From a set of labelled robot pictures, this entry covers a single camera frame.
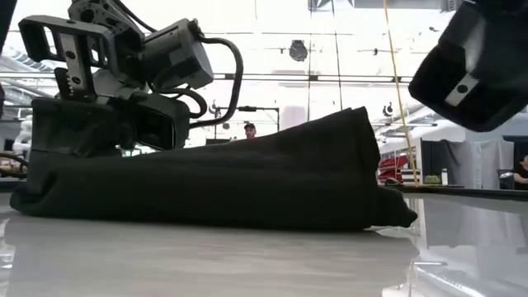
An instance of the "person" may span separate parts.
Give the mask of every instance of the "person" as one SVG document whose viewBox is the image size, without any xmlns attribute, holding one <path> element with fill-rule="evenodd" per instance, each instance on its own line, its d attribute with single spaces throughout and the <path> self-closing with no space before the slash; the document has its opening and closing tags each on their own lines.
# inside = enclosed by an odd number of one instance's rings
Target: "person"
<svg viewBox="0 0 528 297">
<path fill-rule="evenodd" d="M 254 139 L 257 135 L 257 129 L 252 123 L 247 123 L 244 126 L 244 130 L 246 130 L 246 139 Z"/>
<path fill-rule="evenodd" d="M 513 170 L 515 189 L 528 191 L 528 155 L 526 155 Z"/>
</svg>

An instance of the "black cable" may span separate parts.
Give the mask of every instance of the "black cable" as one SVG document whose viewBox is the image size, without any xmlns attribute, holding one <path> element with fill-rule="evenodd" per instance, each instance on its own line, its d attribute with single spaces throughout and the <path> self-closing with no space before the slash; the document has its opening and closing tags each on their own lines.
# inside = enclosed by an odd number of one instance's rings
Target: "black cable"
<svg viewBox="0 0 528 297">
<path fill-rule="evenodd" d="M 14 154 L 11 154 L 11 153 L 0 153 L 0 158 L 7 158 L 7 159 L 11 159 L 13 161 L 17 161 L 20 163 L 20 167 L 19 167 L 19 170 L 21 170 L 23 167 L 26 167 L 26 168 L 29 168 L 29 163 L 23 159 L 23 158 L 20 158 Z M 15 178 L 27 178 L 27 173 L 25 172 L 13 172 L 13 171 L 9 171 L 9 170 L 4 170 L 2 168 L 0 168 L 0 173 L 6 177 L 15 177 Z"/>
<path fill-rule="evenodd" d="M 208 125 L 218 125 L 222 124 L 229 119 L 231 119 L 237 110 L 238 106 L 238 97 L 240 95 L 240 87 L 242 86 L 242 78 L 244 74 L 244 63 L 242 59 L 242 55 L 240 54 L 240 50 L 237 48 L 237 46 L 229 41 L 225 40 L 223 38 L 205 38 L 202 34 L 196 34 L 196 38 L 199 42 L 209 45 L 225 45 L 230 50 L 231 53 L 233 53 L 234 60 L 235 60 L 235 72 L 234 72 L 234 79 L 233 79 L 233 89 L 231 91 L 231 101 L 229 102 L 228 110 L 225 112 L 225 114 L 218 118 L 213 120 L 203 120 L 196 123 L 191 124 L 191 129 L 198 128 L 198 127 L 204 127 Z"/>
<path fill-rule="evenodd" d="M 333 19 L 336 19 L 336 10 L 334 9 L 334 3 L 332 0 L 332 14 Z M 337 28 L 334 28 L 334 38 L 336 41 L 336 55 L 337 55 L 337 77 L 339 78 L 339 101 L 341 102 L 341 110 L 343 110 L 343 93 L 342 93 L 342 87 L 341 87 L 341 66 L 339 63 L 339 45 L 337 42 Z"/>
<path fill-rule="evenodd" d="M 198 119 L 202 117 L 203 115 L 205 115 L 205 113 L 207 113 L 207 108 L 208 108 L 207 101 L 204 99 L 202 95 L 191 90 L 189 87 L 188 88 L 173 88 L 169 90 L 160 90 L 159 93 L 160 94 L 178 94 L 178 96 L 185 95 L 185 96 L 191 97 L 196 103 L 198 103 L 198 106 L 200 107 L 199 112 L 191 113 L 192 119 Z"/>
<path fill-rule="evenodd" d="M 145 29 L 147 29 L 149 31 L 152 31 L 152 32 L 156 31 L 154 28 L 152 28 L 151 26 L 149 26 L 146 23 L 144 23 L 143 21 L 141 21 L 121 0 L 113 0 L 113 1 L 121 10 L 123 10 L 126 14 L 128 14 L 132 19 L 137 21 Z M 238 97 L 240 95 L 240 87 L 242 86 L 242 78 L 243 78 L 244 66 L 243 66 L 243 59 L 242 59 L 242 55 L 240 54 L 240 50 L 237 48 L 237 46 L 233 42 L 231 42 L 229 40 L 225 40 L 223 38 L 205 38 L 203 33 L 200 31 L 200 28 L 198 27 L 196 21 L 193 21 L 191 23 L 191 25 L 195 26 L 195 27 L 193 27 L 193 29 L 194 29 L 193 33 L 195 34 L 195 37 L 196 37 L 196 39 L 198 39 L 199 42 L 204 43 L 204 44 L 210 44 L 210 45 L 225 45 L 225 46 L 227 46 L 231 50 L 231 52 L 233 53 L 234 60 L 235 60 L 235 65 L 236 65 L 235 66 L 234 80 L 233 80 L 233 89 L 232 89 L 232 92 L 231 92 L 231 101 L 229 102 L 228 110 L 226 111 L 225 115 L 220 117 L 220 118 L 218 118 L 218 119 L 203 120 L 203 121 L 199 121 L 199 122 L 196 122 L 196 123 L 191 123 L 189 127 L 191 129 L 194 129 L 194 128 L 204 127 L 204 126 L 208 126 L 208 125 L 222 124 L 222 123 L 228 121 L 229 119 L 231 119 L 233 117 L 235 111 L 237 110 Z M 152 89 L 153 92 L 155 92 L 154 91 L 155 88 L 156 88 L 155 84 L 150 83 L 148 86 Z M 187 95 L 189 97 L 192 97 L 193 99 L 195 99 L 195 101 L 198 103 L 198 105 L 200 105 L 200 113 L 203 110 L 205 110 L 205 112 L 207 112 L 207 106 L 205 107 L 205 109 L 202 109 L 203 102 L 201 100 L 203 99 L 205 101 L 204 97 L 202 97 L 197 92 L 194 92 L 194 91 L 190 90 L 189 88 L 186 88 L 186 89 L 180 89 L 179 88 L 179 89 L 174 89 L 174 90 L 161 90 L 161 92 L 164 92 L 164 93 L 167 93 L 167 94 L 168 93 L 174 93 L 174 94 L 180 94 L 180 95 L 182 94 L 182 95 Z"/>
<path fill-rule="evenodd" d="M 114 2 L 114 4 L 120 8 L 124 13 L 126 13 L 127 15 L 129 15 L 130 18 L 132 18 L 132 20 L 136 21 L 138 24 L 140 24 L 143 28 L 151 31 L 151 32 L 156 32 L 157 30 L 152 28 L 151 26 L 147 25 L 144 21 L 141 21 L 141 19 L 136 16 L 121 0 L 112 0 Z"/>
</svg>

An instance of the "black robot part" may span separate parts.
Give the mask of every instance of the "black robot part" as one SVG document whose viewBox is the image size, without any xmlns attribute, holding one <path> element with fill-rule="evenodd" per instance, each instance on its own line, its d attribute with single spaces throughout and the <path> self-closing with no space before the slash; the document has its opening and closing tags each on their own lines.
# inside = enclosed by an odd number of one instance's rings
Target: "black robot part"
<svg viewBox="0 0 528 297">
<path fill-rule="evenodd" d="M 415 74 L 412 97 L 477 132 L 512 118 L 528 102 L 527 12 L 520 1 L 462 3 Z"/>
</svg>

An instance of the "cable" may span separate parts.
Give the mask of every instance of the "cable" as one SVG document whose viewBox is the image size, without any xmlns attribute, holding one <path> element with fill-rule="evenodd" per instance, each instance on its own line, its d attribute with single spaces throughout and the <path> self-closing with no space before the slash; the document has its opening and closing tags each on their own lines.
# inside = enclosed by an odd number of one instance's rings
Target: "cable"
<svg viewBox="0 0 528 297">
<path fill-rule="evenodd" d="M 233 117 L 235 111 L 237 110 L 238 97 L 240 95 L 240 87 L 242 86 L 242 78 L 244 74 L 244 63 L 243 63 L 242 55 L 240 54 L 240 50 L 237 48 L 237 46 L 233 42 L 229 40 L 225 40 L 223 38 L 205 38 L 200 31 L 196 31 L 195 33 L 196 33 L 196 38 L 201 43 L 209 44 L 209 45 L 227 46 L 231 50 L 231 53 L 233 53 L 233 56 L 234 56 L 235 72 L 234 72 L 234 79 L 233 79 L 233 89 L 231 91 L 231 101 L 229 102 L 228 110 L 225 112 L 225 114 L 218 119 L 203 120 L 203 121 L 199 121 L 196 123 L 192 123 L 191 129 L 198 128 L 198 127 L 204 127 L 208 125 L 222 124 Z"/>
<path fill-rule="evenodd" d="M 332 14 L 333 14 L 333 19 L 335 20 L 336 19 L 336 11 L 335 11 L 335 8 L 334 8 L 333 0 L 332 0 Z M 334 28 L 333 34 L 334 34 L 334 39 L 336 41 L 337 77 L 339 79 L 339 101 L 341 102 L 341 110 L 343 110 L 343 92 L 342 92 L 342 86 L 341 86 L 341 67 L 339 66 L 340 63 L 339 63 L 339 45 L 338 45 L 338 42 L 337 42 L 337 28 Z"/>
<path fill-rule="evenodd" d="M 113 0 L 114 4 L 119 7 L 123 12 L 129 15 L 134 21 L 137 21 L 138 24 L 143 26 L 145 29 L 156 32 L 154 28 L 147 25 L 144 21 L 141 21 L 121 0 Z M 234 73 L 234 79 L 233 79 L 233 90 L 231 91 L 231 101 L 229 102 L 228 110 L 225 112 L 225 115 L 213 120 L 203 120 L 196 123 L 191 123 L 189 125 L 190 129 L 198 128 L 198 127 L 204 127 L 208 125 L 218 125 L 222 124 L 229 119 L 231 119 L 237 110 L 238 106 L 238 97 L 240 95 L 240 88 L 242 86 L 242 78 L 244 73 L 244 65 L 243 65 L 243 59 L 242 55 L 240 54 L 240 50 L 237 48 L 237 46 L 229 41 L 225 40 L 223 38 L 205 38 L 204 34 L 201 32 L 200 28 L 197 25 L 197 21 L 193 21 L 191 23 L 191 29 L 193 33 L 195 34 L 195 38 L 198 39 L 199 42 L 204 44 L 210 44 L 210 45 L 225 45 L 227 46 L 231 52 L 233 53 L 234 60 L 235 60 L 235 73 Z M 148 85 L 150 89 L 154 92 L 156 90 L 156 85 L 154 83 L 150 83 Z M 198 114 L 192 114 L 191 118 L 194 118 L 193 116 L 199 115 L 202 112 L 200 116 L 204 115 L 207 112 L 207 103 L 200 94 L 198 94 L 195 91 L 192 91 L 188 86 L 185 89 L 177 88 L 173 90 L 160 90 L 160 93 L 172 93 L 172 94 L 179 94 L 179 95 L 187 95 L 191 98 L 193 98 L 196 103 L 200 106 L 200 113 Z"/>
<path fill-rule="evenodd" d="M 114 2 L 114 4 L 120 8 L 124 13 L 126 13 L 127 15 L 129 15 L 129 17 L 136 21 L 138 24 L 140 24 L 143 28 L 151 31 L 151 32 L 156 32 L 157 30 L 152 28 L 151 26 L 147 25 L 144 21 L 141 21 L 140 18 L 138 18 L 138 16 L 136 16 L 121 0 L 112 0 Z"/>
<path fill-rule="evenodd" d="M 314 10 L 313 9 L 310 9 L 310 22 L 312 22 L 312 15 L 314 13 Z M 306 106 L 306 115 L 308 117 L 308 119 L 306 121 L 310 121 L 310 102 L 312 100 L 311 96 L 310 96 L 310 93 L 312 91 L 311 87 L 312 87 L 312 33 L 311 33 L 311 30 L 310 30 L 310 44 L 309 44 L 309 48 L 308 48 L 308 105 Z"/>
<path fill-rule="evenodd" d="M 13 161 L 19 162 L 20 163 L 19 170 L 21 170 L 23 167 L 29 168 L 29 163 L 26 160 L 14 155 L 14 154 L 11 154 L 11 153 L 0 153 L 0 158 L 8 158 L 8 159 L 11 159 Z M 4 176 L 7 176 L 7 177 L 27 178 L 27 173 L 25 173 L 25 172 L 12 172 L 12 171 L 0 168 L 0 173 L 2 175 L 4 175 Z"/>
<path fill-rule="evenodd" d="M 191 90 L 189 87 L 188 88 L 173 88 L 173 89 L 169 89 L 169 90 L 160 90 L 158 93 L 160 94 L 178 94 L 178 96 L 188 96 L 190 98 L 192 98 L 196 103 L 198 103 L 198 106 L 200 107 L 200 111 L 195 113 L 195 112 L 191 112 L 191 118 L 192 119 L 198 119 L 200 117 L 202 117 L 203 115 L 205 115 L 205 113 L 207 113 L 207 101 L 204 99 L 204 97 L 202 95 L 200 95 L 199 93 Z"/>
<path fill-rule="evenodd" d="M 407 140 L 409 158 L 411 160 L 412 175 L 414 176 L 414 186 L 418 186 L 418 176 L 416 173 L 416 164 L 414 163 L 413 147 L 411 146 L 411 138 L 409 137 L 409 129 L 407 127 L 407 123 L 405 121 L 405 115 L 403 113 L 402 94 L 399 91 L 398 71 L 396 69 L 396 57 L 394 55 L 393 38 L 390 34 L 389 5 L 387 4 L 387 0 L 383 0 L 383 7 L 385 11 L 385 20 L 387 21 L 387 35 L 389 37 L 390 56 L 393 62 L 394 81 L 396 82 L 396 91 L 398 93 L 399 114 L 401 115 L 401 118 L 402 118 L 403 132 L 405 133 L 405 139 Z"/>
</svg>

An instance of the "black cloth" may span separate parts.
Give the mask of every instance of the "black cloth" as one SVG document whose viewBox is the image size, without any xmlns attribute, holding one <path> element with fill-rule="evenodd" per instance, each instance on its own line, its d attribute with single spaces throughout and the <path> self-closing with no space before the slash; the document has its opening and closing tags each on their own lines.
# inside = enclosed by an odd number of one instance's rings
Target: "black cloth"
<svg viewBox="0 0 528 297">
<path fill-rule="evenodd" d="M 528 178 L 528 171 L 519 162 L 516 162 L 513 172 L 517 173 L 522 178 Z M 522 190 L 522 191 L 528 191 L 528 184 L 515 182 L 515 189 Z"/>
<path fill-rule="evenodd" d="M 402 194 L 377 186 L 380 152 L 364 108 L 279 133 L 30 172 L 11 206 L 26 215 L 272 229 L 409 226 Z"/>
</svg>

